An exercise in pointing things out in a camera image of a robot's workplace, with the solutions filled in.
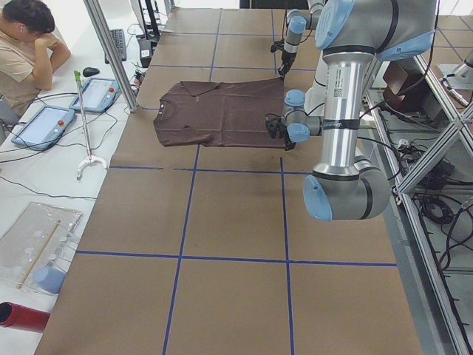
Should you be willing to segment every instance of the blue tablet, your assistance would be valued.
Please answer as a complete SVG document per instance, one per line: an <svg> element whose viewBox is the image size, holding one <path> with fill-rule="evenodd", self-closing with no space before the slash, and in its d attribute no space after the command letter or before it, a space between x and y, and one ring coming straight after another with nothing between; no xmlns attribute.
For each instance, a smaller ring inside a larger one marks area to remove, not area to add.
<svg viewBox="0 0 473 355"><path fill-rule="evenodd" d="M12 143L34 150L48 149L59 141L74 119L73 109L43 106L12 138Z"/></svg>
<svg viewBox="0 0 473 355"><path fill-rule="evenodd" d="M87 112L102 113L108 109L115 100L120 87L115 79L89 78L82 87L84 109ZM70 109L81 111L79 95L69 105Z"/></svg>

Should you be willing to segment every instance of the computer mouse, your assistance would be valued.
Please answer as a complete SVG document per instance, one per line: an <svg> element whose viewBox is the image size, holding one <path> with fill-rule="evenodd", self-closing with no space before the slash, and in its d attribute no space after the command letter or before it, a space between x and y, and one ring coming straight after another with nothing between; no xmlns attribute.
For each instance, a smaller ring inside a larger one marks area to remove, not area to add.
<svg viewBox="0 0 473 355"><path fill-rule="evenodd" d="M99 72L101 72L101 71L97 68L86 67L86 68L84 68L84 70L82 70L82 75L85 76L85 77L88 77L88 76L96 75Z"/></svg>

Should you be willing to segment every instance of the wooden stick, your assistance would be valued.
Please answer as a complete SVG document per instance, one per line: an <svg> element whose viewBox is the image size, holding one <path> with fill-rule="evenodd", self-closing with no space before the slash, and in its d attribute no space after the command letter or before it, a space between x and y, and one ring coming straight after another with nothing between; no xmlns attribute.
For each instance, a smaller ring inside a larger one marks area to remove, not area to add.
<svg viewBox="0 0 473 355"><path fill-rule="evenodd" d="M41 248L38 250L38 253L36 253L35 258L31 262L31 264L28 267L28 269L26 270L26 272L24 273L23 277L21 278L21 280L18 281L18 284L16 285L16 288L21 288L23 286L24 282L27 280L28 276L30 275L31 270L35 267L36 263L38 262L39 257L41 256L41 254L43 254L43 251L45 250L47 244L50 242L52 236L56 232L56 229L58 229L59 224L61 224L61 221L56 220L54 227L51 229L50 233L47 235L46 240L44 241Z"/></svg>

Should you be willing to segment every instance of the keyboard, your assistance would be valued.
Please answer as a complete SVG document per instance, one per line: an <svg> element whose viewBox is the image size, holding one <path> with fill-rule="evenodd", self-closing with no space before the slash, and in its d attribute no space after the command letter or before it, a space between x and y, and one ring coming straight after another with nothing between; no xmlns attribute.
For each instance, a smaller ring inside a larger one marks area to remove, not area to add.
<svg viewBox="0 0 473 355"><path fill-rule="evenodd" d="M123 28L117 28L115 30L110 30L110 35L112 36L115 47L117 48L118 55L120 56L121 61L126 60L126 45L125 45L125 31ZM105 63L109 63L109 59L105 55Z"/></svg>

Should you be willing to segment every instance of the person's hand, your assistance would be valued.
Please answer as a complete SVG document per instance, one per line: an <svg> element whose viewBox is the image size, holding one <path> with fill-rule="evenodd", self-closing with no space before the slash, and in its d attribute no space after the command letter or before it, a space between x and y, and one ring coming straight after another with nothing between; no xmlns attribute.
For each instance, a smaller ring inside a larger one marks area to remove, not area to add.
<svg viewBox="0 0 473 355"><path fill-rule="evenodd" d="M54 47L57 46L59 43L61 43L61 41L59 41L59 38L57 38L52 33L45 33L43 35L40 35L35 40L35 44L42 44L45 47L50 48L51 50L54 49Z"/></svg>

